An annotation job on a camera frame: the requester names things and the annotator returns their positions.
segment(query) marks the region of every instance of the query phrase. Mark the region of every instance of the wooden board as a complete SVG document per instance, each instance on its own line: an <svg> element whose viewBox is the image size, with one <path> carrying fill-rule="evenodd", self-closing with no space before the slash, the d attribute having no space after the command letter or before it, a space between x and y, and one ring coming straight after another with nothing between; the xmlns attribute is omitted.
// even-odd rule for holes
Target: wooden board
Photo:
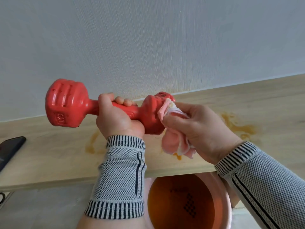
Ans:
<svg viewBox="0 0 305 229"><path fill-rule="evenodd" d="M305 75L190 92L177 101L207 104L244 139L253 141L305 178ZM46 117L0 123L0 141L25 136L26 143L0 173L0 190L93 183L105 153L95 116L78 128L50 125ZM165 154L161 136L146 136L146 177L213 171L194 159Z"/></svg>

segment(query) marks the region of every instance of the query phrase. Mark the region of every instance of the pink cloth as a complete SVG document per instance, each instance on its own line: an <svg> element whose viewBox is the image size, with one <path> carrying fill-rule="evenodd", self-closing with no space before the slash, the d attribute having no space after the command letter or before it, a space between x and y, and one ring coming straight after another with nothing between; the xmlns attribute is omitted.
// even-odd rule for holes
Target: pink cloth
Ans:
<svg viewBox="0 0 305 229"><path fill-rule="evenodd" d="M163 106L158 111L160 121L163 123L163 116L170 114L173 116L179 116L184 119L189 119L188 115L182 112L176 107L175 103L169 98L166 99ZM185 134L172 128L166 127L165 135L162 138L162 149L165 153L173 155L185 155L189 158L193 158L193 154L196 153L195 148L190 144Z"/></svg>

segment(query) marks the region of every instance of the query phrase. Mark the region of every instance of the red dumbbell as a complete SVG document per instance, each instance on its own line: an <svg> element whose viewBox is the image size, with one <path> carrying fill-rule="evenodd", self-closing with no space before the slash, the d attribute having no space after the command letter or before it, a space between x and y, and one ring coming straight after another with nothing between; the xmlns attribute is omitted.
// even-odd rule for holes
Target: red dumbbell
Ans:
<svg viewBox="0 0 305 229"><path fill-rule="evenodd" d="M145 134L160 135L164 126L157 115L166 98L175 101L166 92L147 96L141 107L124 106L113 103L122 109L132 120L139 120L145 127ZM78 127L87 114L98 115L97 100L91 100L85 85L73 80L58 79L49 88L45 97L45 111L54 126Z"/></svg>

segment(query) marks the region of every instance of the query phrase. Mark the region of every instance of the floor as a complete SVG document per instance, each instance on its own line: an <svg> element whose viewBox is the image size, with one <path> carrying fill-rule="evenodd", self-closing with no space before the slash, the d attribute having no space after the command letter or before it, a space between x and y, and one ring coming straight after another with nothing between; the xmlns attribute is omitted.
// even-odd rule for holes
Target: floor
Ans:
<svg viewBox="0 0 305 229"><path fill-rule="evenodd" d="M78 185L14 192L0 209L0 229L74 229L92 187ZM235 209L231 228L259 229L259 226L246 209Z"/></svg>

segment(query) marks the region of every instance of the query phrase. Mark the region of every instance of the hand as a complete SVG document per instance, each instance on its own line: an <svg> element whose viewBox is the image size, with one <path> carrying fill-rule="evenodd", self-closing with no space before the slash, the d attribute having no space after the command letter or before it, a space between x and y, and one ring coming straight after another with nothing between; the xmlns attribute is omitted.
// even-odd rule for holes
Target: hand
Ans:
<svg viewBox="0 0 305 229"><path fill-rule="evenodd" d="M207 162L216 164L243 141L235 135L213 112L204 105L175 103L190 119L166 115L163 123L181 131Z"/></svg>
<svg viewBox="0 0 305 229"><path fill-rule="evenodd" d="M99 115L96 118L96 125L107 139L112 135L128 135L143 138L145 129L141 122L131 120L120 108L114 107L112 102L125 106L137 105L131 100L118 96L114 99L113 93L101 94L98 97Z"/></svg>

